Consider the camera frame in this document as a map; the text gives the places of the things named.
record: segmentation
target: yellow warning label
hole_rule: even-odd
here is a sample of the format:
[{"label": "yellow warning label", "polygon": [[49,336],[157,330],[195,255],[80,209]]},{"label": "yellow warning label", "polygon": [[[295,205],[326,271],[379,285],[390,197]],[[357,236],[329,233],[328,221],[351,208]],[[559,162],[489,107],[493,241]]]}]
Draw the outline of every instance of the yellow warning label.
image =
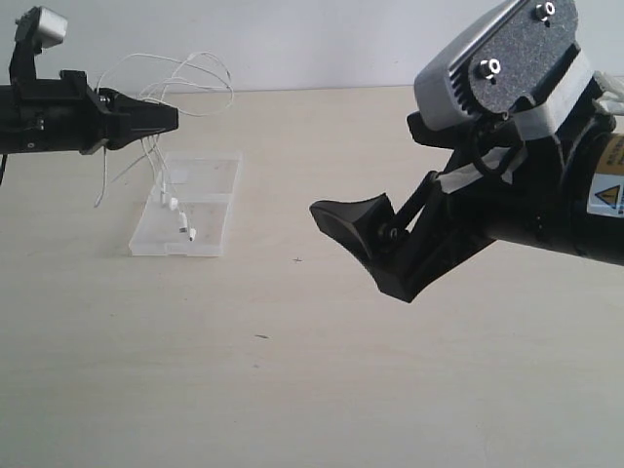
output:
[{"label": "yellow warning label", "polygon": [[601,202],[606,203],[614,210],[617,210],[617,203],[620,200],[620,186],[617,185],[607,190],[603,190],[602,192],[598,192],[596,194],[596,198],[598,198]]},{"label": "yellow warning label", "polygon": [[624,135],[614,135],[604,149],[596,173],[624,176]]}]

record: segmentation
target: white wall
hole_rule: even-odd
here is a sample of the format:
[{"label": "white wall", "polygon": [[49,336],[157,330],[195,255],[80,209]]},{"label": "white wall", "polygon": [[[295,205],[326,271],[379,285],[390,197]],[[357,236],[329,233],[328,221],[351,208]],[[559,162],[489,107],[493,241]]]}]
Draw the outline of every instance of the white wall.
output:
[{"label": "white wall", "polygon": [[[405,85],[460,29],[498,0],[47,0],[70,18],[66,43],[40,59],[42,74],[87,70],[92,79],[132,52],[186,56],[209,50],[232,68],[239,90]],[[0,79],[13,48],[13,19],[32,0],[0,4]],[[624,47],[621,0],[577,0],[579,41],[598,69]],[[112,85],[153,82],[145,63]]]}]

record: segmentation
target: beige tabletop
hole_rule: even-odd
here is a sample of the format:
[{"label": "beige tabletop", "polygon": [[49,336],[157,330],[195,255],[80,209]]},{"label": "beige tabletop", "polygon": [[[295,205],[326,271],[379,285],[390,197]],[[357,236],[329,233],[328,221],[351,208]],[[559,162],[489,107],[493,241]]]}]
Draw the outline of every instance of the beige tabletop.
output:
[{"label": "beige tabletop", "polygon": [[399,206],[444,165],[413,110],[250,93],[183,120],[165,148],[245,154],[218,259],[129,256],[146,166],[94,210],[98,156],[12,157],[0,467],[624,466],[624,268],[497,243],[407,305],[318,232],[312,202]]}]

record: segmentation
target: screw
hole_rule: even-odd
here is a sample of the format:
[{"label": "screw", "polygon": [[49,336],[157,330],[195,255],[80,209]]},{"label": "screw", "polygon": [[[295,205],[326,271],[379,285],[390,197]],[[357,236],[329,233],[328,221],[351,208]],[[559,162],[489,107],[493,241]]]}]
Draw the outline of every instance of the screw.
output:
[{"label": "screw", "polygon": [[543,5],[537,5],[535,12],[537,13],[537,17],[540,21],[547,21],[549,17],[557,12],[557,9],[555,8],[555,4],[553,2],[546,2]]},{"label": "screw", "polygon": [[500,61],[498,61],[496,58],[481,60],[481,63],[479,63],[479,72],[481,73],[481,76],[483,76],[487,80],[491,80],[501,71],[502,67],[500,66]]}]

